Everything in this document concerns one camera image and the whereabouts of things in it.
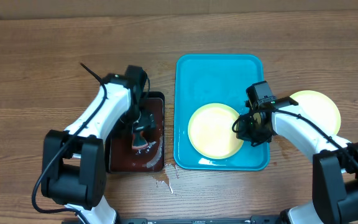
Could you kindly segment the yellow-green plate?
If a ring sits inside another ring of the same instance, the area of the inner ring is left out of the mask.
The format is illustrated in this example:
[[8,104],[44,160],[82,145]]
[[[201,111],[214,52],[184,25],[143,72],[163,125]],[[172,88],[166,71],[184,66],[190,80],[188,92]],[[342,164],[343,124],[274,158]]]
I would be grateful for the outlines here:
[[191,145],[201,155],[210,159],[233,156],[244,143],[232,130],[238,117],[236,110],[221,103],[210,103],[198,108],[188,124]]
[[328,96],[313,90],[302,90],[290,96],[326,134],[337,134],[341,127],[341,114]]

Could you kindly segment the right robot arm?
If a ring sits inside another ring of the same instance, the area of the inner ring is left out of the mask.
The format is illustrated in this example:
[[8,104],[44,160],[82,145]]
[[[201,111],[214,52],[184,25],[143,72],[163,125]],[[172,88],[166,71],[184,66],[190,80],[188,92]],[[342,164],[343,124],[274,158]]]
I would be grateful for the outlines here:
[[232,131],[253,147],[273,136],[290,141],[312,163],[312,199],[282,211],[274,223],[351,223],[358,220],[358,142],[334,134],[312,117],[312,108],[290,96],[277,98],[266,81],[246,89],[249,112],[240,115]]

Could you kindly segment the yellow-green plate top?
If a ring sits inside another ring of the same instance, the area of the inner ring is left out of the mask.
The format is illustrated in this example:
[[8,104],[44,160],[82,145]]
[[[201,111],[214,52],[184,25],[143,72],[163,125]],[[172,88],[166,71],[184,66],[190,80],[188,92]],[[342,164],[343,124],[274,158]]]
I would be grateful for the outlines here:
[[188,124],[191,145],[201,155],[210,159],[233,156],[244,143],[232,130],[238,117],[236,110],[221,103],[210,103],[198,108]]

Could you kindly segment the green orange sponge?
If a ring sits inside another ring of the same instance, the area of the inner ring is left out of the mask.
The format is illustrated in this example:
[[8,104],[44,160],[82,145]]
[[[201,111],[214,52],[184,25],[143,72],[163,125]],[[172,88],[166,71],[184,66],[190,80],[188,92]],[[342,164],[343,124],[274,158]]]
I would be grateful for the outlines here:
[[141,150],[149,146],[149,143],[144,138],[144,132],[132,133],[132,150]]

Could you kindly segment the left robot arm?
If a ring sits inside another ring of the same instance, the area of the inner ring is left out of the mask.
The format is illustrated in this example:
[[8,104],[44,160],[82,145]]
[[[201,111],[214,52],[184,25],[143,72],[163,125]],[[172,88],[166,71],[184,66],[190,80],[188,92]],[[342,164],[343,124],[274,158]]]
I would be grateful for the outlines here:
[[158,172],[164,165],[164,97],[150,90],[146,71],[98,77],[99,92],[84,113],[44,139],[42,173],[34,193],[73,212],[79,223],[117,223],[106,200],[112,172]]

